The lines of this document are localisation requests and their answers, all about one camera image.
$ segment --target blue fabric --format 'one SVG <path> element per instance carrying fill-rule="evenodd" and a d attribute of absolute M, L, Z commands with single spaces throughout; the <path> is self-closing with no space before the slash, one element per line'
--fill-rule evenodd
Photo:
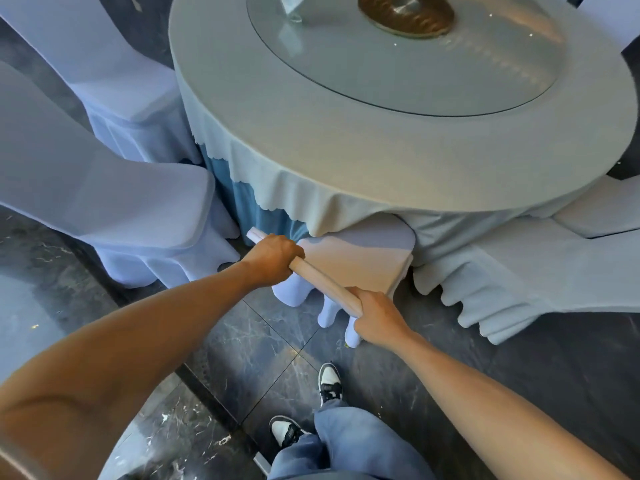
<path fill-rule="evenodd" d="M 367 411 L 334 399 L 316 411 L 314 421 L 317 434 L 303 435 L 278 453 L 268 480 L 318 472 L 325 452 L 334 471 L 389 480 L 435 480 L 420 453 Z"/>
<path fill-rule="evenodd" d="M 267 234 L 285 235 L 296 242 L 309 237 L 304 222 L 291 220 L 283 209 L 261 209 L 255 202 L 251 185 L 231 180 L 228 161 L 209 158 L 204 145 L 201 145 L 200 149 L 207 169 L 216 177 L 216 192 L 231 217 L 238 223 L 246 244 L 253 245 L 246 238 L 246 233 L 254 226 Z"/>

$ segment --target shoe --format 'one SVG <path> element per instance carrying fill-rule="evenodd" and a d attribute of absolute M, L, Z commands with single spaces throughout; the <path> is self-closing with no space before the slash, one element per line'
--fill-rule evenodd
<path fill-rule="evenodd" d="M 269 421 L 271 434 L 280 448 L 286 448 L 295 444 L 302 435 L 308 435 L 308 431 L 300 428 L 300 425 L 286 416 L 274 416 Z"/>
<path fill-rule="evenodd" d="M 342 399 L 342 382 L 338 369 L 332 363 L 324 363 L 318 373 L 318 390 L 322 397 L 321 405 L 332 399 Z"/>

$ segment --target blue table skirt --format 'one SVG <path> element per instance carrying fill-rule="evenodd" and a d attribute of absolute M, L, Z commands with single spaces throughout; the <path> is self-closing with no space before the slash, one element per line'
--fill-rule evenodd
<path fill-rule="evenodd" d="M 231 217 L 240 226 L 246 244 L 253 245 L 246 238 L 246 233 L 254 226 L 267 234 L 286 235 L 294 241 L 309 237 L 310 234 L 304 222 L 291 220 L 283 209 L 261 209 L 255 201 L 251 185 L 231 180 L 229 163 L 226 160 L 209 158 L 204 145 L 200 145 L 200 149 L 207 169 L 216 177 L 216 192 Z"/>

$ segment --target white tablecloth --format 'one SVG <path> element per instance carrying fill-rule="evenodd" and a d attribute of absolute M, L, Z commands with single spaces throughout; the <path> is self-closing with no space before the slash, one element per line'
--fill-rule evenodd
<path fill-rule="evenodd" d="M 434 118 L 322 88 L 253 30 L 245 0 L 175 0 L 170 41 L 196 142 L 313 236 L 376 212 L 417 235 L 414 264 L 521 214 L 551 215 L 608 171 L 636 125 L 615 44 L 560 0 L 537 0 L 567 39 L 564 71 L 510 111 Z"/>

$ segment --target jeans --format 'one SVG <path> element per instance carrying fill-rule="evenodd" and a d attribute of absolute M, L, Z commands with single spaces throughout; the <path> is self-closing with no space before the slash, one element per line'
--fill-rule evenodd
<path fill-rule="evenodd" d="M 435 480 L 427 462 L 373 414 L 327 401 L 316 411 L 316 435 L 303 435 L 273 460 L 268 480 L 321 470 L 325 449 L 331 470 L 350 470 L 389 480 Z"/>

